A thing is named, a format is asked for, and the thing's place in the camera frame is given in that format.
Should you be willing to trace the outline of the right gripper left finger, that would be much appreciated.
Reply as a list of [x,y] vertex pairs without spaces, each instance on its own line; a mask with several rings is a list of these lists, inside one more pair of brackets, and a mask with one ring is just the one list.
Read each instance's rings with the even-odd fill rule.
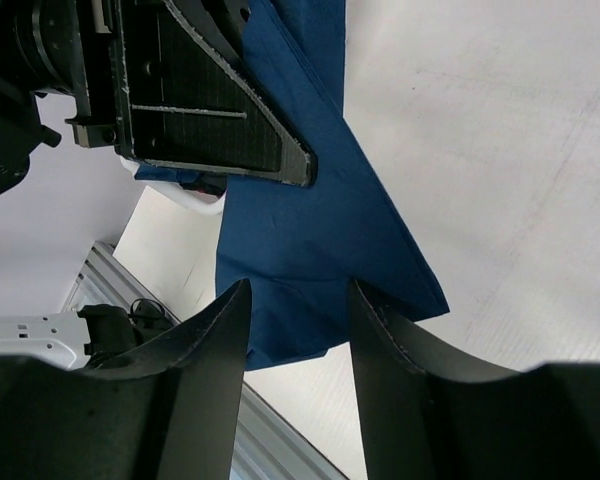
[[166,332],[93,369],[0,356],[0,479],[137,479],[156,379],[175,361],[134,371],[127,357]]

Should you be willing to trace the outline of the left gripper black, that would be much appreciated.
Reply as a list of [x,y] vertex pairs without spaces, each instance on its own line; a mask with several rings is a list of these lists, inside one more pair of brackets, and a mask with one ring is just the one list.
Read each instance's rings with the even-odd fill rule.
[[0,1],[0,195],[21,183],[39,146],[61,135],[40,119],[38,100],[70,96],[76,144],[118,142],[108,38],[94,1]]

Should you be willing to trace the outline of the dark blue paper napkin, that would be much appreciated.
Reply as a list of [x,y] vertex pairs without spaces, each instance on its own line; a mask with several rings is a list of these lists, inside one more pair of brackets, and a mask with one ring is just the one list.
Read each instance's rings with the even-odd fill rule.
[[215,286],[251,284],[247,369],[318,358],[347,342],[354,278],[410,319],[446,314],[436,276],[344,118],[345,3],[253,1],[243,45],[247,65],[318,158],[307,189],[228,182]]

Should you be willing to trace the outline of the aluminium mounting rail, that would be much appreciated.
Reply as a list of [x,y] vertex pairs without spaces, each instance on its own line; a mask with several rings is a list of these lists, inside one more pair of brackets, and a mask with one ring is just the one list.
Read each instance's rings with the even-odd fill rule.
[[172,325],[139,370],[160,374],[146,416],[137,479],[341,479],[343,473],[244,384],[251,288],[239,281],[191,320]]

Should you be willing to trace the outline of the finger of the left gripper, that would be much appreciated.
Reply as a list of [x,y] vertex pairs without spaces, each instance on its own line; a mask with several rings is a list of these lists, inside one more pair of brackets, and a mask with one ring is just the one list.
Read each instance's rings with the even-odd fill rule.
[[317,157],[247,67],[245,1],[114,4],[116,151],[150,166],[308,187]]

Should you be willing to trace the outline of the white plastic bin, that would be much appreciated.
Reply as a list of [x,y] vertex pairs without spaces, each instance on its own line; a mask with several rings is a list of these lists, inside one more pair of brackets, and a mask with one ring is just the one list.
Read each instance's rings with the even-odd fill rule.
[[208,193],[200,183],[201,174],[184,170],[141,165],[120,156],[132,177],[176,204],[200,214],[213,216],[223,212],[225,193]]

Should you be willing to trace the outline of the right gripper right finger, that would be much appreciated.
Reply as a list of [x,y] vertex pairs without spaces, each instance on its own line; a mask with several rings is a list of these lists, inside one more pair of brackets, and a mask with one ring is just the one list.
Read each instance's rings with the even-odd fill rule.
[[372,479],[600,479],[600,362],[518,372],[349,286],[350,349]]

